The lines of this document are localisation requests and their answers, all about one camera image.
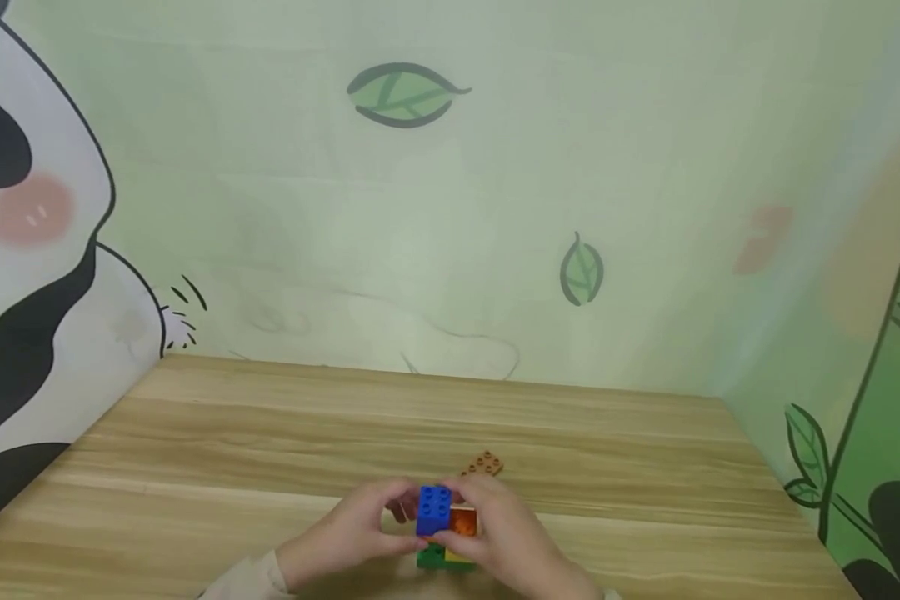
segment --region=panda cheek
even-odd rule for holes
[[[73,225],[73,194],[50,175],[34,172],[0,191],[0,244],[20,250],[64,238]]]

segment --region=painted leaf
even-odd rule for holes
[[[823,438],[820,423],[797,404],[787,405],[785,415],[793,461],[809,482],[823,490],[827,486],[830,466],[827,441]]]
[[[441,118],[460,89],[432,69],[411,62],[379,64],[362,71],[347,94],[365,118],[389,127],[412,128]]]
[[[603,285],[603,260],[594,246],[584,244],[577,236],[560,265],[560,287],[570,303],[582,306],[593,302]]]
[[[800,478],[792,480],[783,488],[790,495],[790,498],[800,506],[805,506],[808,509],[820,508],[823,493],[813,485],[813,482]]]

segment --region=sleeve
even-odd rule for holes
[[[258,561],[244,558],[197,596],[199,600],[288,600],[283,573],[272,550]]]

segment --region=toy block structure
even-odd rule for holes
[[[477,510],[470,506],[450,507],[450,530],[458,535],[473,538],[477,535]],[[443,558],[448,563],[473,564],[470,558],[446,550]]]
[[[426,550],[417,552],[417,567],[468,571],[476,564],[433,542],[437,531],[451,530],[461,536],[477,535],[477,511],[469,506],[451,506],[453,495],[445,487],[420,487],[417,507],[417,535],[430,542]]]
[[[503,468],[504,462],[500,460],[499,456],[489,450],[483,450],[481,454],[470,461],[467,468],[464,468],[460,474],[464,476],[470,473],[486,473],[495,478],[497,473],[500,473]]]
[[[430,543],[426,550],[417,552],[417,567],[444,571],[472,571],[477,567],[473,562],[449,561],[448,554],[450,552],[442,545]]]
[[[438,531],[450,529],[450,504],[453,495],[443,486],[420,487],[417,507],[417,536],[428,538]]]

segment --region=child's hand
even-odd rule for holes
[[[384,509],[400,523],[417,518],[420,488],[406,478],[367,482],[300,537],[276,550],[290,592],[312,580],[356,567],[370,558],[410,554],[427,547],[414,536],[391,536],[380,530]]]
[[[482,531],[479,537],[440,531],[433,536],[437,543],[480,564],[526,598],[603,599],[587,571],[563,556],[530,507],[502,482],[475,474],[443,485],[477,509]]]

